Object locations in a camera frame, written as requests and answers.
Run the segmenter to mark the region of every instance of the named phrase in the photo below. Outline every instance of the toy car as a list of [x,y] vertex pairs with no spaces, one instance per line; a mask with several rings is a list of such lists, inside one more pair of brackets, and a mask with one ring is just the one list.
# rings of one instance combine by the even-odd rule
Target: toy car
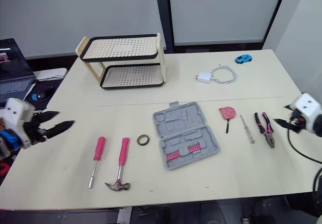
[[249,54],[243,54],[241,56],[238,56],[235,61],[236,63],[238,64],[242,64],[242,63],[245,63],[245,62],[248,62],[248,61],[252,61],[252,57],[249,55]]

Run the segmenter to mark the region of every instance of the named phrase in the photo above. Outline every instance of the laptop keyboard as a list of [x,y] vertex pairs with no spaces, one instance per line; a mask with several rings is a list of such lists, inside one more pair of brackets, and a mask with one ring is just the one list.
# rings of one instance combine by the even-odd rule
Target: laptop keyboard
[[8,94],[8,93],[13,93],[13,92],[21,92],[26,89],[28,84],[30,83],[29,80],[23,80],[23,81],[18,81],[18,82],[9,82],[9,83],[1,83],[0,84],[0,94]]

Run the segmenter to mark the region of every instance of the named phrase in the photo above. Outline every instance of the hammer head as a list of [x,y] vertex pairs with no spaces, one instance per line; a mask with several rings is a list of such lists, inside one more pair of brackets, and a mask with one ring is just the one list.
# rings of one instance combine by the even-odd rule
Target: hammer head
[[121,191],[121,190],[129,190],[130,189],[130,183],[121,184],[120,181],[116,181],[114,185],[110,185],[108,183],[105,183],[107,187],[109,187],[111,190],[114,191]]

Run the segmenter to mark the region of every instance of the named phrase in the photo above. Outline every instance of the white charger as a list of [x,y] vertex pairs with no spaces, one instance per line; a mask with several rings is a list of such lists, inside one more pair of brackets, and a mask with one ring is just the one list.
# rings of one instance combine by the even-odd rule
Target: white charger
[[[219,65],[220,65],[220,67],[217,67],[217,68],[213,69],[211,73],[204,72],[204,71],[199,72],[199,75],[196,76],[197,81],[209,84],[210,80],[214,80],[215,82],[220,83],[220,84],[229,84],[229,83],[233,83],[233,82],[235,82],[237,80],[237,74],[235,73],[235,71],[233,71],[227,65],[221,65],[221,64],[219,64]],[[230,73],[232,74],[233,79],[228,80],[228,81],[221,81],[221,80],[217,79],[216,77],[214,77],[213,73],[216,70],[219,70],[219,69],[225,69],[225,70],[230,71]]]
[[208,72],[199,72],[199,75],[196,76],[197,81],[203,82],[203,83],[210,83],[212,74]]

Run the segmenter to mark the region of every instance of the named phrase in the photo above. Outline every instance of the pink hammer handle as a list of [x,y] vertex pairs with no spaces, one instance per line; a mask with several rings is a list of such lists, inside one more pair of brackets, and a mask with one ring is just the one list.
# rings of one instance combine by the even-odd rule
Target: pink hammer handle
[[126,156],[127,156],[127,149],[129,148],[129,142],[130,139],[128,137],[125,137],[122,139],[122,147],[119,157],[119,165],[125,165]]
[[97,140],[95,155],[93,160],[101,160],[101,155],[104,149],[105,142],[106,142],[106,138],[99,137],[99,140]]

